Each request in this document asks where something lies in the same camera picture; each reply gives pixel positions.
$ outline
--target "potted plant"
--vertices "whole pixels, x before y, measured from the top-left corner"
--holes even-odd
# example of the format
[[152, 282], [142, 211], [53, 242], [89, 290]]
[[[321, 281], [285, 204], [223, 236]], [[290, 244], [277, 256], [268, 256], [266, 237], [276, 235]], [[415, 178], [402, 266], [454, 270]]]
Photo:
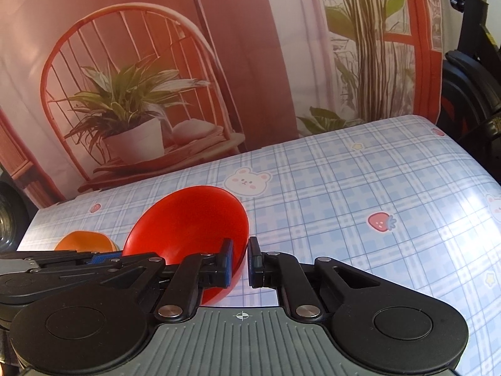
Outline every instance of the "potted plant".
[[119, 71], [108, 64], [106, 73], [82, 66], [94, 91], [80, 91], [67, 99], [78, 102], [71, 111], [84, 116], [65, 138], [77, 136], [77, 144], [86, 140], [89, 151], [102, 140], [126, 164], [164, 155], [163, 108], [186, 104], [179, 93], [209, 82], [180, 79], [176, 69], [156, 70], [157, 62], [147, 57]]

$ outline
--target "ribbed gray panel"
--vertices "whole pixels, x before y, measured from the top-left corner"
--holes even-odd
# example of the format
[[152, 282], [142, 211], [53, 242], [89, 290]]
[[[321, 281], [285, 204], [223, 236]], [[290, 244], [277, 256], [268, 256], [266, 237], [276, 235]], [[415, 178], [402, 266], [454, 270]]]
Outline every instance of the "ribbed gray panel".
[[[241, 313], [248, 315], [242, 319]], [[27, 376], [42, 376], [30, 371]], [[103, 376], [376, 376], [347, 360], [322, 327], [282, 308], [199, 308], [161, 325], [139, 355]], [[440, 376], [453, 376], [442, 372]]]

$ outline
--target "white wall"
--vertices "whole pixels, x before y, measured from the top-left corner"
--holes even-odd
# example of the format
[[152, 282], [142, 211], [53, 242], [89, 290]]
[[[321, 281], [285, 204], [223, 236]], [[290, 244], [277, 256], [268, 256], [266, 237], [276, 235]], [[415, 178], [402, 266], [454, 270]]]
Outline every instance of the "white wall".
[[[497, 13], [501, 10], [501, 0], [488, 0], [488, 3], [487, 28], [499, 45], [501, 43], [501, 21]], [[444, 52], [447, 52], [457, 47], [463, 15], [450, 6], [449, 0], [442, 0], [442, 13], [443, 47]]]

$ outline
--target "table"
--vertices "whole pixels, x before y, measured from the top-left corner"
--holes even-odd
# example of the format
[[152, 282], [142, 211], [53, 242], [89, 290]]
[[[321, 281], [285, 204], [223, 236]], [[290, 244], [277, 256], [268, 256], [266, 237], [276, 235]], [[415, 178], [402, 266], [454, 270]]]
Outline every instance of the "table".
[[[79, 229], [103, 232], [122, 247], [159, 199], [192, 185], [231, 187], [227, 178], [242, 168], [262, 175], [255, 195], [240, 199], [263, 251], [293, 253], [304, 263], [330, 256], [451, 304], [470, 332], [457, 371], [501, 374], [501, 187], [422, 117], [381, 120], [83, 194], [39, 211], [19, 250], [52, 250]], [[250, 288], [244, 273], [219, 305], [276, 305], [275, 291]]]

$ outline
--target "orange bowl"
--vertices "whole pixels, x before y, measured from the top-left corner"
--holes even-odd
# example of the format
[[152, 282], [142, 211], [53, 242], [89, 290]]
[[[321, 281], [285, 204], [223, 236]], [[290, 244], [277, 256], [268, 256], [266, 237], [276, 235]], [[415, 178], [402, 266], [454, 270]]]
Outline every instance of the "orange bowl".
[[119, 248], [108, 236], [102, 233], [75, 231], [64, 236], [54, 250], [108, 253], [116, 252]]
[[155, 252], [167, 264], [179, 264], [193, 253], [219, 252], [224, 238], [233, 240], [231, 284], [204, 291], [202, 304], [214, 304], [239, 281], [249, 239], [244, 206], [228, 191], [191, 186], [160, 199], [132, 228], [123, 255]]

